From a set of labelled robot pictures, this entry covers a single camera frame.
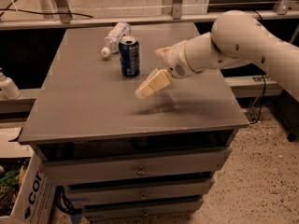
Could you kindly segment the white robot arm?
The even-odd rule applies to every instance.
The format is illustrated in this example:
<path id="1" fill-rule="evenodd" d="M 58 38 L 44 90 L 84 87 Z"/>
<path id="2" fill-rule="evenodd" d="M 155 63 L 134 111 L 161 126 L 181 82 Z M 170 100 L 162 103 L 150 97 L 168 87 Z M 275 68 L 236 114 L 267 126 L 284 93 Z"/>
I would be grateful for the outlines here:
<path id="1" fill-rule="evenodd" d="M 138 98 L 165 88 L 174 78 L 253 63 L 299 100 L 299 48 L 272 35 L 243 11 L 224 12 L 209 32 L 155 53 L 164 67 L 149 74 L 135 92 Z"/>

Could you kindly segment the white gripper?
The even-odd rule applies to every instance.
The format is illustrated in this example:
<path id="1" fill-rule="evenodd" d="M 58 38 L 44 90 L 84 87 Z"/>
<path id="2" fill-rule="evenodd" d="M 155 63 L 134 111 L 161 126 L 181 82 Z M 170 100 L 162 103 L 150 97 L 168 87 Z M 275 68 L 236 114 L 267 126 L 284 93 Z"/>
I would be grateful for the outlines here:
<path id="1" fill-rule="evenodd" d="M 185 44 L 186 40 L 183 40 L 171 47 L 155 50 L 156 56 L 160 60 L 163 60 L 163 65 L 169 71 L 167 69 L 154 69 L 135 91 L 135 96 L 137 98 L 146 98 L 156 91 L 165 88 L 172 82 L 172 77 L 176 79 L 183 79 L 195 74 L 195 72 L 189 67 L 186 60 Z"/>

